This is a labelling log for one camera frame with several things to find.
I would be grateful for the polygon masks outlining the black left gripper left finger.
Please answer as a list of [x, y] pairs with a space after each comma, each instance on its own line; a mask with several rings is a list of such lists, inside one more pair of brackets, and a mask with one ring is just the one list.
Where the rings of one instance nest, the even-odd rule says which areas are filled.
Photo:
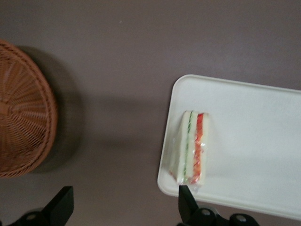
[[73, 187], [64, 186], [41, 210], [24, 214], [17, 226], [65, 226], [73, 213]]

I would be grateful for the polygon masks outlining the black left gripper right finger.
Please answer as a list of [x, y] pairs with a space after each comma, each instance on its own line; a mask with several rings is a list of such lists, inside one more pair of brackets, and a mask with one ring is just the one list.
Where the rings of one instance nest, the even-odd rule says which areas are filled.
[[178, 210], [182, 226], [222, 226], [222, 218], [216, 210], [199, 206], [188, 186], [179, 186]]

